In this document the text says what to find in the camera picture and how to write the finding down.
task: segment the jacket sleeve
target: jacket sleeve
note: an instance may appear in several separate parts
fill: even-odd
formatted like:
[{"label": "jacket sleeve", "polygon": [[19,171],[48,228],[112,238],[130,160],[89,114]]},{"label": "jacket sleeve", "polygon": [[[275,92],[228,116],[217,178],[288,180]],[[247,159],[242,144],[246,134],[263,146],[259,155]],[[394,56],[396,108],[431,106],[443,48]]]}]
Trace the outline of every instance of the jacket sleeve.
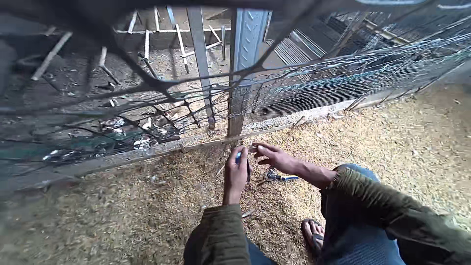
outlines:
[{"label": "jacket sleeve", "polygon": [[471,260],[471,237],[453,229],[428,207],[390,187],[366,178],[350,168],[337,171],[323,192],[352,197],[358,212],[371,225],[398,239],[406,264],[467,264]]},{"label": "jacket sleeve", "polygon": [[185,264],[250,264],[239,204],[206,209],[185,246]]}]

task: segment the wood shavings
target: wood shavings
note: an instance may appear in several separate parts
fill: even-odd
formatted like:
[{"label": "wood shavings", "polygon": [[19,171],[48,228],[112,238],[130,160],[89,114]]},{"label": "wood shavings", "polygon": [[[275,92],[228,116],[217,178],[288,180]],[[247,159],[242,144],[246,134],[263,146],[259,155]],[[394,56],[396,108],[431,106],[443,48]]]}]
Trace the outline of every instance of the wood shavings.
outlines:
[{"label": "wood shavings", "polygon": [[[450,98],[460,98],[462,104]],[[277,145],[327,168],[344,163],[367,167],[382,183],[470,230],[468,106],[469,96],[449,85],[446,93],[393,101],[385,108],[344,113],[342,119],[244,142]],[[385,116],[388,122],[381,123]],[[50,199],[28,208],[10,202],[9,229],[2,235],[9,241],[0,258],[13,265],[182,264],[185,243],[204,209],[222,203],[224,176],[214,173],[230,146],[188,150],[87,175],[73,190],[54,196],[48,191]],[[253,180],[242,193],[241,208],[256,215],[242,220],[245,233],[279,264],[309,264],[300,224],[313,218],[325,225],[318,190],[301,179],[258,186],[256,180],[267,167],[252,155],[249,161]]]}]

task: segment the ground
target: ground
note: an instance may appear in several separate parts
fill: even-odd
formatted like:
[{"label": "ground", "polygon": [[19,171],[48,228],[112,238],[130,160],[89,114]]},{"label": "ground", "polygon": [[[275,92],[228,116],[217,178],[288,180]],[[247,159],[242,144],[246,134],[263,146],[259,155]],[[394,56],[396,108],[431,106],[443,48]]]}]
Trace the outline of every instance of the ground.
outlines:
[{"label": "ground", "polygon": [[[463,229],[471,227],[467,85],[450,85],[383,106],[244,139],[265,141],[320,166],[356,163]],[[69,190],[5,202],[4,264],[182,264],[203,210],[221,204],[230,146],[152,158],[87,175]],[[325,225],[320,194],[303,180],[255,182],[266,170],[250,159],[242,220],[252,242],[280,264],[308,264],[304,218]]]}]

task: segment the pliers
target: pliers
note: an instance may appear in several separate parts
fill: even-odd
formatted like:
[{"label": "pliers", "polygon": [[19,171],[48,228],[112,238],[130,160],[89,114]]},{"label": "pliers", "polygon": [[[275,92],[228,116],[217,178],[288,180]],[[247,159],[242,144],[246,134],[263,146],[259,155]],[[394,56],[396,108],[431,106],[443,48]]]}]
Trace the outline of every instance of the pliers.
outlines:
[{"label": "pliers", "polygon": [[299,177],[294,176],[294,175],[290,175],[290,176],[277,175],[275,173],[275,168],[273,166],[271,166],[268,169],[267,173],[265,173],[265,176],[261,179],[258,179],[257,181],[259,182],[258,185],[262,185],[265,182],[279,181],[279,180],[287,181],[287,180],[290,180],[290,179],[299,179]]}]

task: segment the finger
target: finger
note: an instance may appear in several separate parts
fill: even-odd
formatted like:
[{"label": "finger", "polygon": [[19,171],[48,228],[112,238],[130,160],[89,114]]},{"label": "finger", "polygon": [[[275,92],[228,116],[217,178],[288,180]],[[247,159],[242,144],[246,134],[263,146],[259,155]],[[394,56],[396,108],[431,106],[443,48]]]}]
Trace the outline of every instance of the finger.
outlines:
[{"label": "finger", "polygon": [[257,150],[258,150],[258,153],[256,154],[257,157],[259,157],[259,154],[263,156],[267,156],[268,158],[273,158],[275,156],[275,153],[272,150],[264,147],[263,145],[259,145]]},{"label": "finger", "polygon": [[274,145],[269,145],[267,143],[264,143],[264,142],[255,142],[253,143],[252,145],[261,145],[265,148],[268,148],[270,150],[272,150],[273,152],[279,152],[279,151],[282,151],[278,146],[274,146]]},{"label": "finger", "polygon": [[245,146],[241,145],[241,146],[237,146],[237,147],[234,147],[232,149],[232,152],[231,154],[229,155],[229,158],[227,159],[226,161],[226,165],[230,165],[230,166],[236,166],[236,157],[237,157],[237,153],[242,151],[242,149],[244,149]]},{"label": "finger", "polygon": [[271,160],[269,158],[267,159],[264,159],[264,160],[260,160],[258,162],[259,165],[271,165]]},{"label": "finger", "polygon": [[261,154],[261,153],[256,153],[255,155],[253,155],[254,158],[259,158],[259,157],[263,157],[265,156],[264,154]]},{"label": "finger", "polygon": [[247,160],[249,157],[249,150],[244,146],[240,154],[239,168],[247,171]]}]

